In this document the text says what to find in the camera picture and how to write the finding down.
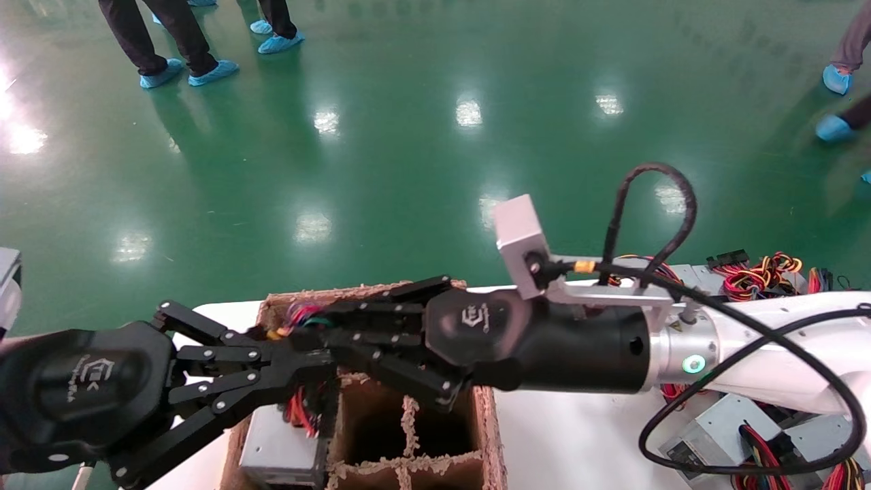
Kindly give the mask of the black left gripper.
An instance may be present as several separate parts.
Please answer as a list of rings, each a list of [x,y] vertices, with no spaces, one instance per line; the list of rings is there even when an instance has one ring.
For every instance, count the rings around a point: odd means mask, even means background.
[[[113,480],[146,489],[255,410],[292,406],[303,393],[325,398],[308,482],[325,488],[338,406],[338,375],[327,351],[298,350],[289,339],[253,339],[176,301],[159,305],[153,325],[4,341],[3,474],[51,472],[127,447],[109,458]],[[196,344],[174,348],[169,332]],[[171,359],[193,376],[224,376],[171,389],[171,404],[192,393],[206,404],[191,413],[178,409],[183,422],[133,449],[171,421],[161,413]]]

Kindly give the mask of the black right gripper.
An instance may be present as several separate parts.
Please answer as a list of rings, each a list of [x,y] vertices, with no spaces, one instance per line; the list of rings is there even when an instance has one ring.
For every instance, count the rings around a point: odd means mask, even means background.
[[[454,289],[429,301],[423,326],[431,353],[399,334],[335,332],[323,341],[342,368],[442,412],[470,381],[502,391],[637,393],[649,372],[649,329],[635,306],[589,316],[514,289]]]

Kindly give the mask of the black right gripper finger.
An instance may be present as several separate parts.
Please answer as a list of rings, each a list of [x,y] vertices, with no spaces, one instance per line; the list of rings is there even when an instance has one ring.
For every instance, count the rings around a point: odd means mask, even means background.
[[[376,289],[360,299],[340,299],[327,305],[325,319],[348,331],[380,331],[419,335],[426,305],[454,289],[450,276],[434,276]]]

